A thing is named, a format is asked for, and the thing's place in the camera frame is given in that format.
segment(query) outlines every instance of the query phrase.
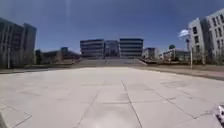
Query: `office building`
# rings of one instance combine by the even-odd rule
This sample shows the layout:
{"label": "office building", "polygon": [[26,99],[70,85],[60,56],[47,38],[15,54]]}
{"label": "office building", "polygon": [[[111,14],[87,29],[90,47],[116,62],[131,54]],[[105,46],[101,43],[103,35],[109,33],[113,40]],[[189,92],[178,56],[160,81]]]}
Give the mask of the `office building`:
{"label": "office building", "polygon": [[32,64],[36,28],[0,18],[0,67],[13,68]]}
{"label": "office building", "polygon": [[188,25],[190,48],[193,60],[201,63],[215,63],[223,59],[224,9],[203,19],[196,18]]}
{"label": "office building", "polygon": [[105,57],[119,57],[119,43],[117,40],[106,40]]}
{"label": "office building", "polygon": [[142,56],[143,39],[121,38],[119,41],[119,51],[121,58],[138,58]]}
{"label": "office building", "polygon": [[149,60],[158,60],[159,50],[157,48],[145,48],[143,49],[142,57]]}
{"label": "office building", "polygon": [[213,58],[215,61],[224,59],[223,48],[224,48],[224,9],[221,9],[206,17],[210,40],[213,44]]}
{"label": "office building", "polygon": [[82,40],[80,41],[80,48],[83,58],[138,58],[142,56],[143,39],[121,38],[119,41]]}
{"label": "office building", "polygon": [[59,50],[41,53],[41,64],[66,64],[73,63],[79,59],[80,55],[62,47]]}
{"label": "office building", "polygon": [[83,58],[103,59],[105,45],[103,39],[80,41],[81,54]]}

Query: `cloud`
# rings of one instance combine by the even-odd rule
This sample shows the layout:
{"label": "cloud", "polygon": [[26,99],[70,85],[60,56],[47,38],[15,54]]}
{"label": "cloud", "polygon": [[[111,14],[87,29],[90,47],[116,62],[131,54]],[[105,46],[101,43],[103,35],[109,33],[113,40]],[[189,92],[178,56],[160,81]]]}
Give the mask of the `cloud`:
{"label": "cloud", "polygon": [[187,36],[187,35],[189,35],[189,31],[186,30],[186,29],[183,29],[183,30],[179,33],[178,37],[184,37],[184,36]]}

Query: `building facade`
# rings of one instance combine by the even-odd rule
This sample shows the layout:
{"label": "building facade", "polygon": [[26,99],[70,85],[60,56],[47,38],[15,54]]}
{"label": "building facade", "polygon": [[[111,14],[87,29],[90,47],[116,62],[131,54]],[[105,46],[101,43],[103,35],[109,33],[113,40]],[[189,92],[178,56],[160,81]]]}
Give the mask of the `building facade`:
{"label": "building facade", "polygon": [[215,61],[224,60],[224,9],[206,17],[209,27],[210,40],[213,44],[213,58]]}
{"label": "building facade", "polygon": [[83,58],[103,59],[105,45],[103,39],[80,41],[81,54]]}
{"label": "building facade", "polygon": [[158,60],[159,50],[157,48],[145,48],[143,49],[142,57],[149,60]]}
{"label": "building facade", "polygon": [[164,61],[188,62],[190,59],[190,53],[188,51],[173,49],[163,52],[162,59]]}
{"label": "building facade", "polygon": [[119,57],[119,43],[117,40],[106,40],[105,57]]}
{"label": "building facade", "polygon": [[138,58],[142,56],[143,39],[121,38],[119,41],[119,52],[121,58]]}
{"label": "building facade", "polygon": [[68,50],[68,47],[62,47],[59,50],[41,53],[41,64],[66,64],[75,63],[80,55]]}
{"label": "building facade", "polygon": [[36,28],[17,25],[0,18],[0,67],[13,68],[32,64]]}
{"label": "building facade", "polygon": [[142,56],[142,48],[143,39],[139,38],[122,38],[119,41],[103,39],[80,41],[83,58],[138,58]]}
{"label": "building facade", "polygon": [[224,50],[224,9],[204,19],[197,18],[189,23],[189,41],[193,60],[215,63],[222,59]]}

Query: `glass window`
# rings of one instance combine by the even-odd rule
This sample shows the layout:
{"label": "glass window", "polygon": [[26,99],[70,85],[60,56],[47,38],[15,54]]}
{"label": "glass window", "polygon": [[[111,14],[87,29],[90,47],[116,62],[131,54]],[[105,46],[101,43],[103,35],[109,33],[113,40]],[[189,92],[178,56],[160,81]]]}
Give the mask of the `glass window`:
{"label": "glass window", "polygon": [[215,29],[215,36],[218,37],[218,31]]}
{"label": "glass window", "polygon": [[196,52],[197,52],[197,53],[200,52],[200,46],[199,46],[199,45],[196,46]]}
{"label": "glass window", "polygon": [[221,48],[221,46],[220,46],[220,41],[219,41],[219,40],[217,40],[217,46],[218,46],[218,49]]}
{"label": "glass window", "polygon": [[193,27],[193,32],[194,32],[194,34],[198,33],[197,27]]}
{"label": "glass window", "polygon": [[199,37],[198,36],[195,36],[194,37],[194,41],[195,41],[195,43],[199,43]]}
{"label": "glass window", "polygon": [[224,41],[223,41],[223,39],[221,40],[221,42],[222,42],[222,48],[223,48],[223,45],[224,45]]}
{"label": "glass window", "polygon": [[214,26],[217,26],[216,21],[215,21],[215,18],[212,18],[212,21],[214,23]]}
{"label": "glass window", "polygon": [[211,24],[209,20],[207,20],[207,24],[208,24],[208,27],[211,28]]}
{"label": "glass window", "polygon": [[223,14],[220,15],[220,19],[221,19],[222,23],[224,23],[224,16],[223,16]]}
{"label": "glass window", "polygon": [[218,30],[219,30],[219,36],[222,37],[222,29],[218,28]]}
{"label": "glass window", "polygon": [[220,22],[219,22],[219,17],[216,17],[216,20],[217,20],[218,24],[220,24]]}

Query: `paved plaza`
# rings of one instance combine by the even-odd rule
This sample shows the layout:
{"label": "paved plaza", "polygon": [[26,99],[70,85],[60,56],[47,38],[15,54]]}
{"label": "paved plaza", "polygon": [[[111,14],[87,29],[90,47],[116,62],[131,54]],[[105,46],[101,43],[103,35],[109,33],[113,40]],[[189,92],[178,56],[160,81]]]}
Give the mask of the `paved plaza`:
{"label": "paved plaza", "polygon": [[0,75],[9,128],[220,128],[224,82],[135,68]]}

